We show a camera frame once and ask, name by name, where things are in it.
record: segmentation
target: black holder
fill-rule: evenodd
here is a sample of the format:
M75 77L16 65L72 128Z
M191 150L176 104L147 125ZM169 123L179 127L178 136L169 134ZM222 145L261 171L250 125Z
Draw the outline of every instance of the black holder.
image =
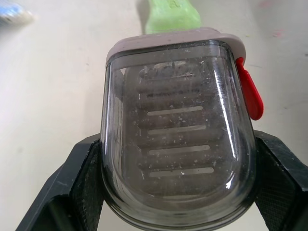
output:
M256 204L269 231L308 231L308 167L278 138L255 131L261 186ZM100 135L77 143L16 231L96 231L103 205Z

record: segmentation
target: red release tab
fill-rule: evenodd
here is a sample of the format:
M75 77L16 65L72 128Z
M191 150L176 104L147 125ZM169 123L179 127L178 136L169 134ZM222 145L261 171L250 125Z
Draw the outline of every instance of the red release tab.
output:
M239 73L245 102L250 117L253 120L258 120L263 115L263 102L250 74L244 69L243 62L244 59L242 57L236 60L236 67Z

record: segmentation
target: pink stain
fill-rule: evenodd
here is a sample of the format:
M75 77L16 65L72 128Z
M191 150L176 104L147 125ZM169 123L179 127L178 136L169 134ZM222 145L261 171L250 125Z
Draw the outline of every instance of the pink stain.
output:
M263 0L262 2L259 3L259 7L265 8L273 5L274 1L273 0Z
M283 29L276 30L276 31L274 31L273 36L280 38L282 36L282 32L283 32Z

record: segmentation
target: green handle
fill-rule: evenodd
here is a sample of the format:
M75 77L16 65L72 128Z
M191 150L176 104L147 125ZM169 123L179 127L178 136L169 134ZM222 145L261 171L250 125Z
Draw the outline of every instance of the green handle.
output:
M147 34L189 30L201 27L198 11L188 0L149 0L151 12Z

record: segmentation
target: white table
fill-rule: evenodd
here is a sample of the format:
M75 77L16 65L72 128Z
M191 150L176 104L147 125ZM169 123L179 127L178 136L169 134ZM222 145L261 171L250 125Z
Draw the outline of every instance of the white table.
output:
M99 133L105 58L141 34L141 0L20 0L36 16L0 27L0 224L14 230L73 145ZM239 36L265 103L254 128L308 164L306 0L192 0L205 26ZM99 231L136 231L103 206ZM267 230L255 205L224 231Z

